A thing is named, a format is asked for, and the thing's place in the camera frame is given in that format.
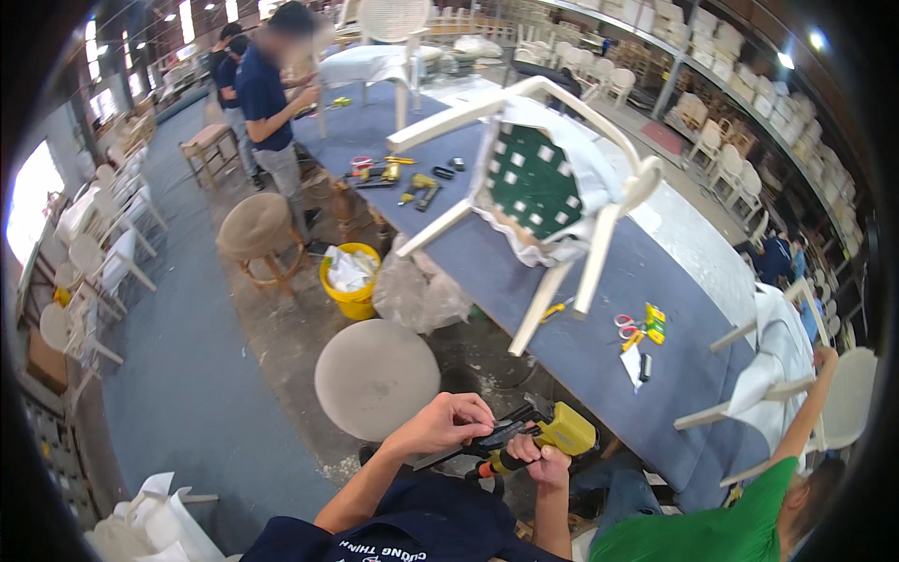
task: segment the navy blue t-shirt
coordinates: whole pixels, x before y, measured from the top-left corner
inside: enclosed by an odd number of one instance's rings
[[[280,81],[278,66],[268,60],[259,50],[256,41],[246,48],[244,57],[237,67],[235,90],[240,109],[248,121],[269,119],[287,107],[284,87]],[[254,142],[259,150],[283,150],[293,140],[290,121],[273,132],[263,142]]]
[[[556,562],[515,536],[509,508],[490,492],[461,478],[432,475],[398,480],[375,516],[332,535],[312,523],[274,517],[241,562]]]
[[[766,285],[777,285],[780,275],[793,279],[793,256],[789,253],[789,243],[782,238],[768,238],[761,243],[765,253],[759,256],[756,269],[759,279]]]
[[[222,61],[222,64],[218,65],[218,72],[216,74],[218,89],[221,90],[223,88],[234,87],[234,78],[237,74],[237,63],[231,57],[225,57],[225,60]],[[240,102],[237,98],[233,100],[226,100],[222,97],[222,108],[223,109],[234,109],[235,107],[240,107]]]

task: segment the blue carpet table top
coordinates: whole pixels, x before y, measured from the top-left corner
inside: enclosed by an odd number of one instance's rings
[[[315,119],[294,121],[297,140],[332,174],[344,174],[354,156],[385,156],[385,136],[394,132],[394,87],[369,88],[362,106],[360,85],[328,92],[351,97],[348,107],[327,113],[327,138],[318,135]],[[444,109],[422,98],[422,111],[409,111],[413,123]],[[467,192],[484,125],[471,123],[403,154],[419,164],[404,165],[401,185],[392,190],[361,190],[397,230],[412,236],[439,217]],[[426,212],[397,206],[413,173],[430,174],[432,166],[461,157],[470,165],[441,190]],[[475,214],[462,219],[424,251],[507,333],[517,330],[545,269],[529,268],[512,253],[503,235]],[[583,271],[576,264],[557,299],[574,295]],[[612,319],[625,313],[642,317],[652,302],[667,315],[663,345],[648,339],[641,352],[653,356],[653,378],[635,394],[619,354],[621,341]],[[640,226],[619,221],[590,314],[584,321],[562,315],[542,326],[528,351],[578,397],[633,452],[678,494],[685,512],[721,505],[722,477],[768,456],[761,435],[743,424],[724,420],[683,432],[675,418],[727,400],[737,375],[753,357],[740,340],[716,354],[709,345],[732,329],[708,295]]]

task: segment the pneumatic staple gun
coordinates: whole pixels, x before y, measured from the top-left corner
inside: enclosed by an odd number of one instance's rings
[[[509,475],[529,464],[513,458],[505,449],[506,443],[518,433],[534,437],[538,447],[554,445],[566,455],[580,455],[596,444],[596,428],[565,402],[549,402],[543,397],[525,394],[527,402],[496,423],[494,432],[472,440],[470,445],[457,445],[419,460],[414,470],[424,470],[457,455],[475,455],[485,459],[465,475],[467,480]],[[534,422],[533,427],[526,427]]]

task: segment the yellow bucket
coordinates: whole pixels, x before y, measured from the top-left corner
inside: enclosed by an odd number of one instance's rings
[[[355,254],[357,251],[361,250],[365,254],[370,255],[375,259],[375,263],[378,265],[378,270],[380,271],[381,258],[378,255],[378,252],[375,252],[374,248],[371,246],[350,242],[349,244],[341,244],[337,247],[347,254]],[[371,292],[375,288],[375,282],[372,281],[365,287],[355,290],[352,293],[340,292],[328,283],[328,269],[330,267],[331,258],[325,258],[322,261],[322,266],[318,269],[318,278],[321,280],[325,292],[328,293],[329,297],[334,299],[334,302],[340,307],[343,315],[350,320],[368,320],[375,316],[375,308],[371,306]]]

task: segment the ceiling light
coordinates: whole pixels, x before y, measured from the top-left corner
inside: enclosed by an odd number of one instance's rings
[[[812,31],[808,34],[808,42],[812,44],[814,50],[821,50],[824,47],[824,36],[820,31]]]
[[[793,59],[789,57],[789,55],[785,55],[783,53],[778,53],[778,60],[783,67],[793,69]]]

